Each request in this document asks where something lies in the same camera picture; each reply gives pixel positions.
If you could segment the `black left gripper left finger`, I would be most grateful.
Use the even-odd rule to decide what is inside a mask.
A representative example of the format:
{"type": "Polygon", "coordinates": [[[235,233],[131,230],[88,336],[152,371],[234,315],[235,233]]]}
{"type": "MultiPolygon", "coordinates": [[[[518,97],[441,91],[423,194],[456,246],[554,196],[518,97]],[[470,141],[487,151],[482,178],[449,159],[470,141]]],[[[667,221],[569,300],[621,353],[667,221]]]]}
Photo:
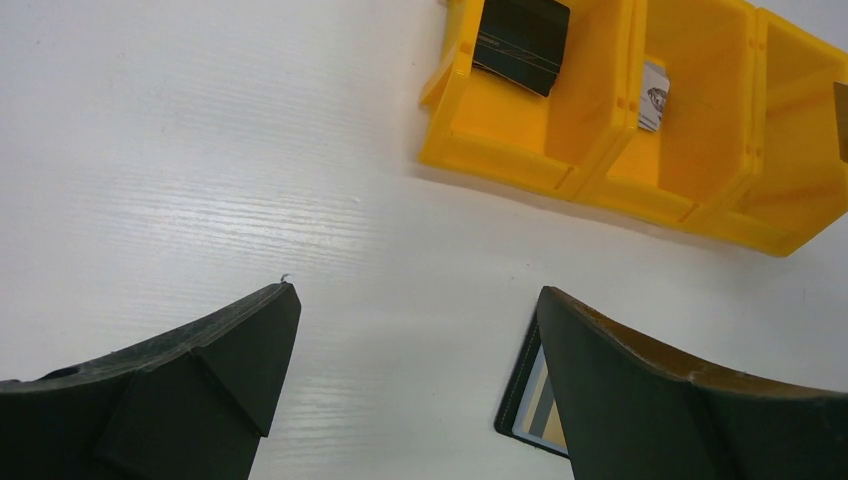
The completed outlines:
{"type": "Polygon", "coordinates": [[[5,479],[246,479],[270,434],[301,303],[270,284],[198,320],[1,384],[5,479]]]}

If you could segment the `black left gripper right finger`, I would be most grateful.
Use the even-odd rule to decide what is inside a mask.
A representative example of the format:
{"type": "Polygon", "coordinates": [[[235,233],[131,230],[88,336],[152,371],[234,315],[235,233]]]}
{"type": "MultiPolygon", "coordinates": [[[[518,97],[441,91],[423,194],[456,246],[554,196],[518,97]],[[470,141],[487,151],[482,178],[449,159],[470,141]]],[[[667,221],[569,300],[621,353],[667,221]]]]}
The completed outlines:
{"type": "Polygon", "coordinates": [[[843,479],[847,396],[704,360],[546,286],[536,306],[578,479],[843,479]]]}

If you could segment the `black leather card holder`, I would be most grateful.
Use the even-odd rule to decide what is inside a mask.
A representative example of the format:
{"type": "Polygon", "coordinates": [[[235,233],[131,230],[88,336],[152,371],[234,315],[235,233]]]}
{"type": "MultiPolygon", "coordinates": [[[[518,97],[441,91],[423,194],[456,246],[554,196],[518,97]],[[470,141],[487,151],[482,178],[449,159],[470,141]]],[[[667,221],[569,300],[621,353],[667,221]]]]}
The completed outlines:
{"type": "Polygon", "coordinates": [[[494,420],[494,428],[497,433],[515,439],[524,444],[533,446],[526,441],[519,440],[515,437],[511,432],[511,427],[513,421],[516,417],[519,403],[521,400],[520,390],[524,386],[524,383],[527,381],[530,370],[533,367],[536,354],[538,349],[542,348],[541,335],[538,329],[538,324],[536,317],[533,316],[531,322],[529,324],[526,335],[523,339],[522,346],[515,362],[512,373],[510,374],[509,381],[506,385],[506,389],[501,398],[499,408],[497,410],[495,420],[494,420]]]}

